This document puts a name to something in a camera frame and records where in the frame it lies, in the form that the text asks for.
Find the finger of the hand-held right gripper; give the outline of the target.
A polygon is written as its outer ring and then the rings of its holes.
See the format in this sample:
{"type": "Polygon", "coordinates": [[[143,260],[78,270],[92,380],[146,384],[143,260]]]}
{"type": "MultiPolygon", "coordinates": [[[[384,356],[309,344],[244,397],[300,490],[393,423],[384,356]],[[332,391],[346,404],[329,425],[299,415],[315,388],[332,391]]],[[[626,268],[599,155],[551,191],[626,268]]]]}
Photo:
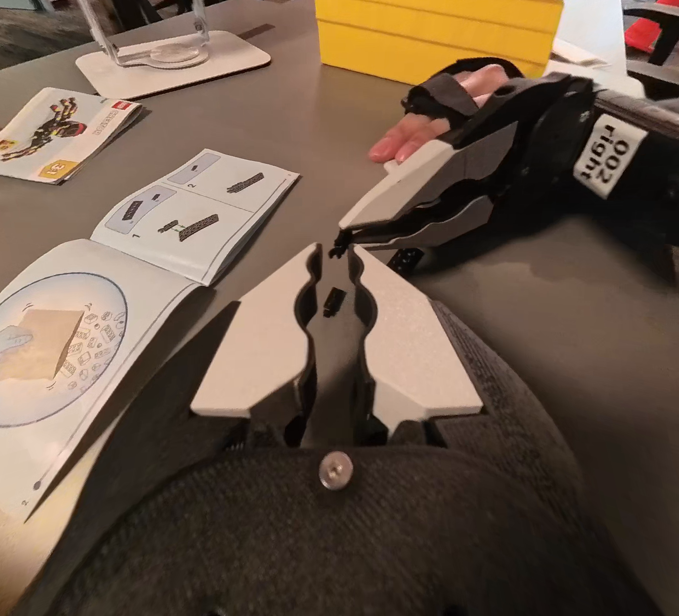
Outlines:
{"type": "Polygon", "coordinates": [[[461,149],[442,139],[423,145],[372,187],[339,222],[340,230],[359,230],[396,221],[453,185],[487,179],[513,145],[517,122],[461,149]]]}
{"type": "Polygon", "coordinates": [[[366,250],[426,249],[441,246],[488,223],[494,205],[488,196],[481,196],[467,204],[453,217],[441,221],[429,221],[418,230],[403,230],[393,236],[379,236],[356,232],[352,245],[366,250]]]}

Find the black lego plate with holes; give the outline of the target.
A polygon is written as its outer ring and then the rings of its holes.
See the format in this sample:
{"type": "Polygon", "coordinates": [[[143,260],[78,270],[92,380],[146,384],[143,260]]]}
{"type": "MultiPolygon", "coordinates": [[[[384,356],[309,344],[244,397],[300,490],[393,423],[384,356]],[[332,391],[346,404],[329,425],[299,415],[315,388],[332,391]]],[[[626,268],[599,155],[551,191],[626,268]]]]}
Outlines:
{"type": "Polygon", "coordinates": [[[399,249],[387,263],[390,270],[408,279],[415,272],[425,252],[417,248],[399,249]]]}

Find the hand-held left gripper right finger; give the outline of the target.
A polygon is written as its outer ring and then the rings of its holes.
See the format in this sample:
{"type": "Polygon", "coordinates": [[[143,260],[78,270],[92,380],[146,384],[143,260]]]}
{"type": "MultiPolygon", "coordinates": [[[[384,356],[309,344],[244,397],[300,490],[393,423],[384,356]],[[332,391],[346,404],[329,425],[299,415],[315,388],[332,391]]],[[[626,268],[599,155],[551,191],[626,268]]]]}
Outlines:
{"type": "Polygon", "coordinates": [[[348,254],[366,419],[404,421],[477,415],[483,402],[432,301],[367,250],[348,254]]]}

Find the clear stand with white base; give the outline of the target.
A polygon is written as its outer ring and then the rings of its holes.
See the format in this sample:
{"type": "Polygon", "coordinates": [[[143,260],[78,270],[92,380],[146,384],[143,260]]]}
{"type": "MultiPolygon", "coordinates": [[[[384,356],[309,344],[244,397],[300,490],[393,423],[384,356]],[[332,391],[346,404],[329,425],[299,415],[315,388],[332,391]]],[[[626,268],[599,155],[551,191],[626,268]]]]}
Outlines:
{"type": "Polygon", "coordinates": [[[133,99],[261,68],[268,53],[227,31],[209,31],[204,0],[192,0],[193,33],[125,46],[106,37],[89,0],[76,0],[100,47],[76,65],[97,94],[133,99]]]}

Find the spider instruction booklet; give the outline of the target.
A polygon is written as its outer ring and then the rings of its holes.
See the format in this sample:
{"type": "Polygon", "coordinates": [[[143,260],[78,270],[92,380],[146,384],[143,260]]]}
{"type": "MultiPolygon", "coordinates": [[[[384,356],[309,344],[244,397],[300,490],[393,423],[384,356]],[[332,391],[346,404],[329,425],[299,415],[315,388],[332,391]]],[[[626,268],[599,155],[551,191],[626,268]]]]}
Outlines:
{"type": "Polygon", "coordinates": [[[1,176],[63,183],[141,110],[126,99],[43,88],[1,130],[1,176]]]}

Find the orange traffic cone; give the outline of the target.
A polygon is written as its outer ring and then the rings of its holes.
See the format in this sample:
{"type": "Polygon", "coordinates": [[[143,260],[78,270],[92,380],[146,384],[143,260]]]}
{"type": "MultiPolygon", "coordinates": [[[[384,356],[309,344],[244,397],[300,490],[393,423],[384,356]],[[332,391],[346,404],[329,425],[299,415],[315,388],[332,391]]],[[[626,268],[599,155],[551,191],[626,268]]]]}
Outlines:
{"type": "Polygon", "coordinates": [[[625,44],[645,54],[652,54],[661,34],[661,26],[648,18],[639,19],[625,31],[625,44]]]}

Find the snake instruction booklet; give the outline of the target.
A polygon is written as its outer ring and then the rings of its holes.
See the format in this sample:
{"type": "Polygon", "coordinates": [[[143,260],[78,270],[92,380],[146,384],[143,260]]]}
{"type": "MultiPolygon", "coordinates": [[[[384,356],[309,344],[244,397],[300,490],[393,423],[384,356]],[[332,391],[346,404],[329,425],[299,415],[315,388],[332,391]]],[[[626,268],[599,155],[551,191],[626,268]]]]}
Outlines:
{"type": "Polygon", "coordinates": [[[25,521],[182,301],[210,287],[300,174],[205,149],[1,292],[1,511],[25,521]]]}

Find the person's right hand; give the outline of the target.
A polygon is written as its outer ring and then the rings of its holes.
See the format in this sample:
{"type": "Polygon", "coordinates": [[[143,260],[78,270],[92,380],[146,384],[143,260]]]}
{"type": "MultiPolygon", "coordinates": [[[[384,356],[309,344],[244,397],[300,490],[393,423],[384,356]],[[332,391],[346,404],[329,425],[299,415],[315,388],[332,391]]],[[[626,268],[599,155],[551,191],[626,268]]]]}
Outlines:
{"type": "MultiPolygon", "coordinates": [[[[505,69],[491,64],[474,72],[463,71],[454,80],[473,99],[477,107],[488,101],[490,94],[509,81],[505,69]]],[[[408,113],[391,128],[369,151],[369,160],[376,163],[396,161],[401,164],[427,142],[451,129],[448,118],[433,118],[408,113]]]]}

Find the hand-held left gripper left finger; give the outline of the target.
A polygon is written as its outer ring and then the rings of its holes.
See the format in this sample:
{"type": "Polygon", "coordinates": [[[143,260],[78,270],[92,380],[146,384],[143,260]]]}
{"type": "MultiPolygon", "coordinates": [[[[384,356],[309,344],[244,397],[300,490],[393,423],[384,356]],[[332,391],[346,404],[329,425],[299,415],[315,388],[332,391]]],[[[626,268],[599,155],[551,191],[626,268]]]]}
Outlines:
{"type": "Polygon", "coordinates": [[[310,244],[243,296],[190,408],[204,417],[308,417],[317,393],[308,325],[318,310],[321,244],[310,244]]]}

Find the small printed paper sheet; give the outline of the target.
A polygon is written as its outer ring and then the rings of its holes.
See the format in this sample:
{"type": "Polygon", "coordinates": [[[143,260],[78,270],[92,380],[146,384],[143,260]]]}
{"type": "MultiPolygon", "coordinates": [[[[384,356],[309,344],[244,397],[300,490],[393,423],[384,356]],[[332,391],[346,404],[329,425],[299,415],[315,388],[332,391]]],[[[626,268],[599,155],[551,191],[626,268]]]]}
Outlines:
{"type": "Polygon", "coordinates": [[[610,65],[607,60],[597,54],[559,38],[553,41],[550,58],[561,63],[589,69],[606,68],[610,65]]]}

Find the yellow plastic bin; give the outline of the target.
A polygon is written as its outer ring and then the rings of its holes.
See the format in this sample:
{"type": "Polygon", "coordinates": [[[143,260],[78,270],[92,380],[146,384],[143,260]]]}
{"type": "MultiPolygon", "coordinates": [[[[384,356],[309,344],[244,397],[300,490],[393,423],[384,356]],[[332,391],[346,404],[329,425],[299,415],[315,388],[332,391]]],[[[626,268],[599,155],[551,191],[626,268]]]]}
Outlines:
{"type": "Polygon", "coordinates": [[[457,60],[508,60],[541,77],[563,0],[314,0],[320,61],[418,85],[457,60]]]}

